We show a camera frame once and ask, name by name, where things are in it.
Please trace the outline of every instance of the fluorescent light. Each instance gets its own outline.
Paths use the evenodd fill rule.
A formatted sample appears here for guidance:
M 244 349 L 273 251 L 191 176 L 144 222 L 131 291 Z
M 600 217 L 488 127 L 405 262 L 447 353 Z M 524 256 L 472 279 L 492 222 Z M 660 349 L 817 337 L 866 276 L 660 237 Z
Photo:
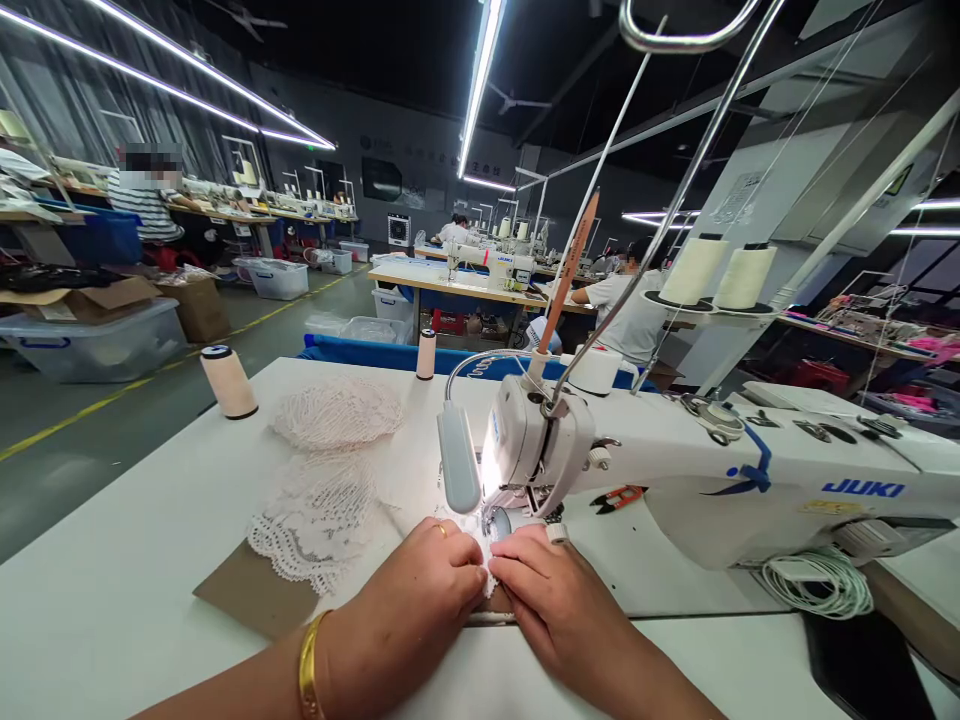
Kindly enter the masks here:
M 493 50 L 497 45 L 497 35 L 500 34 L 501 10 L 506 0 L 487 0 L 483 6 L 483 18 L 480 23 L 480 39 L 477 53 L 479 55 L 476 72 L 473 76 L 473 88 L 470 90 L 470 103 L 467 105 L 467 119 L 463 126 L 463 145 L 460 146 L 460 168 L 457 177 L 463 178 L 467 169 L 467 155 L 470 153 L 470 143 L 473 141 L 473 131 L 477 126 L 477 116 L 480 114 L 480 101 L 487 87 L 487 76 L 490 74 L 490 65 L 493 62 Z
M 890 231 L 891 235 L 916 235 L 917 237 L 960 237 L 960 226 L 955 227 L 901 227 Z
M 222 83 L 223 85 L 226 85 L 235 93 L 242 95 L 247 100 L 257 105 L 258 107 L 263 108 L 271 115 L 279 118 L 280 120 L 283 120 L 285 123 L 287 123 L 292 127 L 297 128 L 301 132 L 306 133 L 307 136 L 313 138 L 314 145 L 329 145 L 331 150 L 334 149 L 333 143 L 331 143 L 329 140 L 321 137 L 320 135 L 315 133 L 313 130 L 308 128 L 306 125 L 303 125 L 302 123 L 297 122 L 294 118 L 290 117 L 287 113 L 283 112 L 283 110 L 281 110 L 280 108 L 274 107 L 273 105 L 268 103 L 266 100 L 264 100 L 262 97 L 260 97 L 254 92 L 251 92 L 240 83 L 236 82 L 232 78 L 228 77 L 227 75 L 217 70 L 212 65 L 208 65 L 207 63 L 203 62 L 200 58 L 195 56 L 192 52 L 190 52 L 183 46 L 178 45 L 177 43 L 175 43 L 173 40 L 166 37 L 165 35 L 162 35 L 157 30 L 150 27 L 139 18 L 128 13 L 126 10 L 123 10 L 122 8 L 117 7 L 112 2 L 108 2 L 108 0 L 87 0 L 87 2 L 99 8 L 100 10 L 107 13 L 108 15 L 116 18 L 127 27 L 132 28 L 133 30 L 138 32 L 140 35 L 143 35 L 145 38 L 151 40 L 157 45 L 163 48 L 166 48 L 168 51 L 170 51 L 171 53 L 179 57 L 181 60 L 189 63 L 193 67 L 200 70 L 200 72 L 205 73 L 206 75 L 212 77 L 214 80 Z
M 335 150 L 336 148 L 330 143 L 318 143 L 313 138 L 303 138 L 297 137 L 296 135 L 287 135 L 286 133 L 278 133 L 276 130 L 267 130 L 266 128 L 260 128 L 262 132 L 267 137 L 276 138 L 277 140 L 286 140 L 287 142 L 297 142 L 301 145 L 310 145 L 310 146 L 319 146 L 323 150 Z
M 943 200 L 925 200 L 913 206 L 914 210 L 960 210 L 960 198 L 944 198 Z
M 129 65 L 125 65 L 125 64 L 123 64 L 122 62 L 120 62 L 119 60 L 114 60 L 114 59 L 113 59 L 112 57 L 110 57 L 109 55 L 104 55 L 102 52 L 100 52 L 100 51 L 98 51 L 98 50 L 94 50 L 93 48 L 89 48 L 89 47 L 87 47 L 86 45 L 82 45 L 81 43 L 78 43 L 76 40 L 72 40 L 71 38 L 68 38 L 66 35 L 61 35 L 60 33 L 56 32 L 55 30 L 51 30 L 50 28 L 45 27 L 45 26 L 43 26 L 43 25 L 41 25 L 41 24 L 39 24 L 39 23 L 36 23 L 36 22 L 34 22 L 33 20 L 30 20 L 29 18 L 25 18 L 25 17 L 23 17 L 22 15 L 18 15 L 17 13 L 15 13 L 15 12 L 13 12 L 13 11 L 11 11 L 11 10 L 8 10 L 7 8 L 3 7 L 2 5 L 0 5 L 0 17 L 4 17 L 4 18 L 6 18 L 7 20 L 11 20 L 11 21 L 15 22 L 17 25 L 20 25 L 21 27 L 25 27 L 25 28 L 27 28 L 28 30 L 33 30 L 35 33 L 39 33 L 40 35 L 43 35 L 44 37 L 46 37 L 46 38 L 48 38 L 48 39 L 50 39 L 50 40 L 53 40 L 53 41 L 55 41 L 55 42 L 58 42 L 58 43 L 60 43 L 61 45 L 66 45 L 68 48 L 70 48 L 70 49 L 72 49 L 72 50 L 76 50 L 77 52 L 79 52 L 79 53 L 81 53 L 81 54 L 83 54 L 83 55 L 86 55 L 87 57 L 91 57 L 91 58 L 93 58 L 94 60 L 99 60 L 99 61 L 102 62 L 102 63 L 106 63 L 107 65 L 109 65 L 110 67 L 114 68 L 115 70 L 119 70 L 119 71 L 122 72 L 122 73 L 125 73 L 125 74 L 127 74 L 127 75 L 131 75 L 131 76 L 137 78 L 138 80 L 142 80 L 142 81 L 145 82 L 145 83 L 148 83 L 148 84 L 150 84 L 150 85 L 153 85 L 153 86 L 154 86 L 155 88 L 157 88 L 158 90 L 163 90 L 163 91 L 166 92 L 166 93 L 170 93 L 171 95 L 175 95 L 176 97 L 180 98 L 181 100 L 186 100 L 188 103 L 191 103 L 191 104 L 193 104 L 193 105 L 196 105 L 197 107 L 203 108 L 203 109 L 206 110 L 207 112 L 211 112 L 211 113 L 213 113 L 214 115 L 219 115 L 220 117 L 224 118 L 225 120 L 229 120 L 229 121 L 231 121 L 231 122 L 234 122 L 234 123 L 236 123 L 237 125 L 240 125 L 241 127 L 246 128 L 247 130 L 249 130 L 249 131 L 252 132 L 252 133 L 259 132 L 259 131 L 257 130 L 257 126 L 256 126 L 256 125 L 253 125 L 253 124 L 247 122 L 246 120 L 243 120 L 242 118 L 238 118 L 236 115 L 231 115 L 230 113 L 226 112 L 225 110 L 221 110 L 220 108 L 215 107 L 214 105 L 211 105 L 210 103 L 207 103 L 207 102 L 204 102 L 203 100 L 200 100 L 200 99 L 198 99 L 198 98 L 195 98 L 193 95 L 188 95 L 187 93 L 183 92 L 182 90 L 178 90 L 177 88 L 173 87 L 172 85 L 167 85 L 167 84 L 164 83 L 164 82 L 160 82 L 160 81 L 157 80 L 156 78 L 151 77 L 150 75 L 147 75 L 146 73 L 142 73 L 142 72 L 140 72 L 139 70 L 136 70 L 136 69 L 130 67 Z
M 492 187 L 494 190 L 503 190 L 504 192 L 516 192 L 517 189 L 513 185 L 501 185 L 500 183 L 493 183 L 489 180 L 481 180 L 480 178 L 475 178 L 472 175 L 464 175 L 460 178 L 464 182 L 472 182 L 474 185 L 483 185 L 484 187 Z
M 644 225 L 649 225 L 651 227 L 660 227 L 660 223 L 656 220 L 651 220 L 650 218 L 640 217 L 641 215 L 649 215 L 651 213 L 624 213 L 620 217 L 624 220 L 629 220 L 630 222 L 643 223 Z M 660 217 L 666 217 L 666 213 L 660 213 Z M 671 230 L 690 230 L 693 225 L 671 225 Z

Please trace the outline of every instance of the gray floor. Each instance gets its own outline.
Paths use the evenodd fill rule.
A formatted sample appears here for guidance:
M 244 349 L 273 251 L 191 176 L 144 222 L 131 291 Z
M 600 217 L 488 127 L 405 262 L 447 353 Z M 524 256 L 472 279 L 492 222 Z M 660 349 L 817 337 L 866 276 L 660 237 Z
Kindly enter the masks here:
M 311 289 L 338 276 L 310 271 Z M 303 349 L 303 324 L 325 311 L 343 318 L 374 315 L 373 281 L 365 266 L 286 311 L 235 335 L 231 345 L 254 375 L 278 357 Z M 285 303 L 252 288 L 221 291 L 234 328 Z M 57 385 L 17 355 L 0 350 L 0 453 L 103 401 L 123 385 Z M 0 562 L 31 543 L 128 468 L 188 425 L 213 402 L 199 360 L 153 376 L 102 408 L 0 461 Z

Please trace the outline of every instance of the woman's right hand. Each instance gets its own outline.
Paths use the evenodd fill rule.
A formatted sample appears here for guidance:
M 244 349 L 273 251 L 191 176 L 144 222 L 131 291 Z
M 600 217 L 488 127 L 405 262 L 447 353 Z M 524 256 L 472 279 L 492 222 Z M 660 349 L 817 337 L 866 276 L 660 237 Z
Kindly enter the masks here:
M 711 718 L 722 713 L 636 630 L 570 542 L 552 545 L 543 525 L 494 543 L 490 572 L 513 603 L 546 671 L 614 718 Z

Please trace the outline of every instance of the sewing machine knob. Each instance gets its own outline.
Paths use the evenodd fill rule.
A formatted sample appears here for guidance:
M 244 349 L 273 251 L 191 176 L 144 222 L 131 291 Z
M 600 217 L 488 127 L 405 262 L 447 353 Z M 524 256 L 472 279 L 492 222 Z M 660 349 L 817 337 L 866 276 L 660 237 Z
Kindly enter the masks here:
M 594 448 L 587 454 L 587 462 L 590 467 L 598 467 L 601 470 L 610 469 L 610 452 L 605 447 Z
M 560 545 L 570 539 L 567 535 L 567 526 L 563 523 L 549 523 L 547 525 L 547 539 L 551 545 Z

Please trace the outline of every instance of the black fabric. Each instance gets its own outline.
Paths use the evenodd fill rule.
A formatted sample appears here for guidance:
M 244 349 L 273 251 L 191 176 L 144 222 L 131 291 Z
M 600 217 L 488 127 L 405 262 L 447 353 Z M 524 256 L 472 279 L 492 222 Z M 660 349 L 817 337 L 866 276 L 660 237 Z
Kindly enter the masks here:
M 61 265 L 0 265 L 0 289 L 35 293 L 70 288 L 107 287 L 123 280 L 109 270 L 81 270 Z
M 6 5 L 229 113 L 259 122 L 248 101 L 84 0 L 8 0 Z M 128 0 L 123 5 L 185 47 L 197 41 L 217 68 L 241 85 L 251 84 L 240 52 L 173 3 Z M 135 118 L 143 142 L 180 145 L 185 173 L 229 183 L 233 168 L 221 135 L 256 139 L 235 123 L 12 23 L 0 23 L 0 47 L 0 81 L 10 95 L 4 97 L 0 90 L 0 107 L 21 114 L 54 155 L 117 166 L 118 140 L 136 138 L 118 138 L 117 123 L 125 121 L 105 116 L 105 110 Z

